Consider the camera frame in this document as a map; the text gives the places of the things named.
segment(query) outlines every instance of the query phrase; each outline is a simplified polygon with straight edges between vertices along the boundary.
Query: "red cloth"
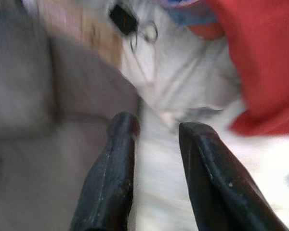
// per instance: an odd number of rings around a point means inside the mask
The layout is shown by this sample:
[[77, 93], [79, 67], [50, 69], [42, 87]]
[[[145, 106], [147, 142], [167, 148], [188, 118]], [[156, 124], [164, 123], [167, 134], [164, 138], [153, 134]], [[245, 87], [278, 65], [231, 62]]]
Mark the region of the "red cloth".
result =
[[248, 107], [243, 135], [289, 133], [289, 0], [207, 0], [226, 31]]

